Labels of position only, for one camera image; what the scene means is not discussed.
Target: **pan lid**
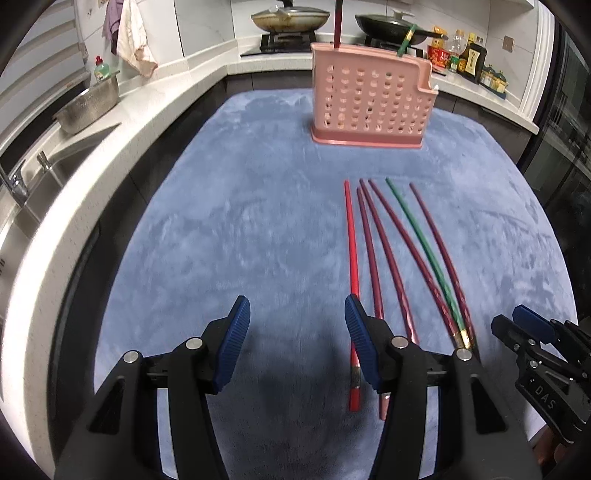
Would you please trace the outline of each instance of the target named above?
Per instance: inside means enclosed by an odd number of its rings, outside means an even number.
[[[320,8],[314,7],[281,7],[281,8],[270,8],[267,10],[263,10],[262,12],[258,12],[256,14],[252,14],[251,18],[271,18],[277,17],[282,13],[285,15],[292,15],[296,17],[318,17],[321,16],[330,16],[330,12],[326,10],[321,10]]]

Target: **stainless steel sink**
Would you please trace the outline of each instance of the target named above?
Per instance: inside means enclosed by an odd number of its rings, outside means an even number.
[[[50,158],[43,155],[35,173],[25,179],[20,170],[23,165],[18,166],[15,171],[27,193],[25,201],[16,201],[6,187],[0,189],[0,332],[18,267],[39,224],[67,181],[113,129],[85,138]]]

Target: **pink plastic basket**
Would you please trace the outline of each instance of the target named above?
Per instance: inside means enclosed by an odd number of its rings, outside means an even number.
[[[357,45],[312,44],[320,143],[420,148],[437,90],[431,62]]]

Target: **label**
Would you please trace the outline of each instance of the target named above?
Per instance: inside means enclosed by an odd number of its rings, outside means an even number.
[[[466,71],[471,75],[476,76],[476,62],[478,61],[478,57],[480,56],[480,52],[476,50],[470,49],[468,52],[468,61],[466,63]]]

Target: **green bottle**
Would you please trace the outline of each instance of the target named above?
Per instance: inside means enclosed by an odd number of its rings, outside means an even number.
[[[95,78],[99,82],[109,76],[109,65],[103,62],[101,57],[97,56],[95,65]]]

